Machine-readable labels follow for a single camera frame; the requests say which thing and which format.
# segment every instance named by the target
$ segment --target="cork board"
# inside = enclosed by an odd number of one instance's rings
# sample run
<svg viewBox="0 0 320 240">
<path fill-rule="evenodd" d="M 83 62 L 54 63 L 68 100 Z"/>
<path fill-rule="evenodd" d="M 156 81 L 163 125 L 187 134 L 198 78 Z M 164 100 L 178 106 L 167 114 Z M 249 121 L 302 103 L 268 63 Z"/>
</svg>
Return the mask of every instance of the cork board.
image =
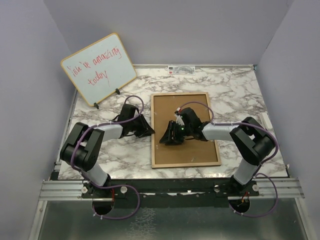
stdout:
<svg viewBox="0 0 320 240">
<path fill-rule="evenodd" d="M 151 95 L 151 126 L 155 134 L 151 137 L 152 168 L 176 168 L 220 166 L 221 159 L 216 141 L 184 141 L 182 145 L 166 146 L 159 141 L 164 135 L 168 122 L 176 120 L 174 112 L 190 101 L 204 103 L 210 107 L 207 92 L 156 93 Z M 191 103 L 202 122 L 210 121 L 211 113 L 200 104 Z"/>
</svg>

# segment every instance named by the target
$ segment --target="white label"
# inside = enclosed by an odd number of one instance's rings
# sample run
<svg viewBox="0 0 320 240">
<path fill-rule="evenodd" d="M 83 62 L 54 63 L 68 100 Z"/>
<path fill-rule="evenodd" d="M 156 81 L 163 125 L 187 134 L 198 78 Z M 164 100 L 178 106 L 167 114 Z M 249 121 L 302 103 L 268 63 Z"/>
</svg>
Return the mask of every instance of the white label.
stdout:
<svg viewBox="0 0 320 240">
<path fill-rule="evenodd" d="M 190 65 L 169 65 L 169 75 L 195 75 L 196 67 Z"/>
</svg>

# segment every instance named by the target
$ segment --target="marble countertop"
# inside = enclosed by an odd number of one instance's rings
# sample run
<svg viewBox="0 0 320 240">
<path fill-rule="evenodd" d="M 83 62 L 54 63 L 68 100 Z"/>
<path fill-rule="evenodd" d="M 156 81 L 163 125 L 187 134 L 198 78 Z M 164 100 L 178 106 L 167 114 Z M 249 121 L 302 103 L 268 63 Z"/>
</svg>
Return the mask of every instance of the marble countertop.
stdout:
<svg viewBox="0 0 320 240">
<path fill-rule="evenodd" d="M 217 123 L 238 122 L 248 116 L 260 122 L 259 114 L 267 111 L 252 67 L 199 68 L 195 75 L 168 75 L 164 68 L 137 68 L 136 72 L 138 77 L 124 86 L 120 95 L 114 93 L 100 102 L 99 109 L 88 106 L 78 94 L 70 130 L 77 122 L 91 126 L 113 119 L 129 95 L 143 99 L 143 115 L 148 123 L 153 93 L 208 92 Z M 134 98 L 129 103 L 140 104 Z M 152 169 L 151 137 L 129 136 L 102 143 L 98 163 L 113 179 L 230 177 L 242 157 L 231 141 L 218 141 L 218 146 L 221 166 Z M 266 162 L 260 172 L 271 177 L 288 176 L 280 153 Z M 82 177 L 63 161 L 58 179 Z"/>
</svg>

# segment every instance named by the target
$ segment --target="handwritten red text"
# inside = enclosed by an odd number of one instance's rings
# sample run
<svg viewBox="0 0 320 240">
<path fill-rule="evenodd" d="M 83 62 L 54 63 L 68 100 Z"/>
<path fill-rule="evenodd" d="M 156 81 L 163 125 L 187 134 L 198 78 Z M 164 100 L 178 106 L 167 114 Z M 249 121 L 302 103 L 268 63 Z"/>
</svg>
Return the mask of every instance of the handwritten red text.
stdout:
<svg viewBox="0 0 320 240">
<path fill-rule="evenodd" d="M 97 71 L 95 71 L 95 77 L 93 79 L 88 79 L 88 84 L 91 84 L 92 86 L 94 86 L 101 79 L 107 79 L 108 85 L 110 87 L 107 71 L 104 71 L 104 73 L 103 72 L 98 73 Z"/>
<path fill-rule="evenodd" d="M 95 59 L 93 59 L 92 62 L 94 65 L 97 65 L 100 64 L 103 60 L 107 60 L 114 56 L 118 56 L 118 59 L 122 58 L 121 52 L 117 47 L 114 47 L 111 51 L 107 50 L 104 53 L 98 55 Z"/>
<path fill-rule="evenodd" d="M 73 76 L 77 76 L 80 73 L 80 71 L 82 70 L 79 66 L 75 66 L 72 69 L 70 66 L 67 66 L 67 68 L 72 72 Z"/>
<path fill-rule="evenodd" d="M 91 68 L 91 67 L 89 66 L 89 63 L 86 62 L 86 61 L 85 61 L 85 62 L 81 62 L 81 61 L 80 61 L 79 63 L 81 63 L 83 66 L 85 66 L 86 69 L 90 69 L 90 68 Z"/>
</svg>

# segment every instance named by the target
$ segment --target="wooden frame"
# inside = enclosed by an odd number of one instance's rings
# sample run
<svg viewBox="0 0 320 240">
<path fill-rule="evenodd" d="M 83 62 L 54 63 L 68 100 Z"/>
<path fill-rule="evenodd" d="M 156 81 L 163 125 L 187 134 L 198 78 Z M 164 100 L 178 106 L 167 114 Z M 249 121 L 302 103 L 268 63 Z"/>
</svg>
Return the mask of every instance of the wooden frame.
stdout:
<svg viewBox="0 0 320 240">
<path fill-rule="evenodd" d="M 154 93 L 151 95 L 151 127 L 155 129 L 155 106 L 154 106 L 154 97 L 157 96 L 185 96 L 185 95 L 205 95 L 206 104 L 211 108 L 209 94 L 207 92 L 173 92 L 173 93 Z M 210 119 L 212 118 L 212 114 L 208 111 Z M 155 135 L 151 135 L 151 164 L 152 168 L 183 168 L 183 167 L 202 167 L 202 166 L 220 166 L 221 158 L 219 147 L 217 141 L 213 141 L 215 146 L 216 158 L 217 161 L 212 162 L 190 162 L 190 163 L 173 163 L 173 164 L 156 164 L 155 162 L 155 151 L 156 151 L 156 143 L 155 143 Z"/>
</svg>

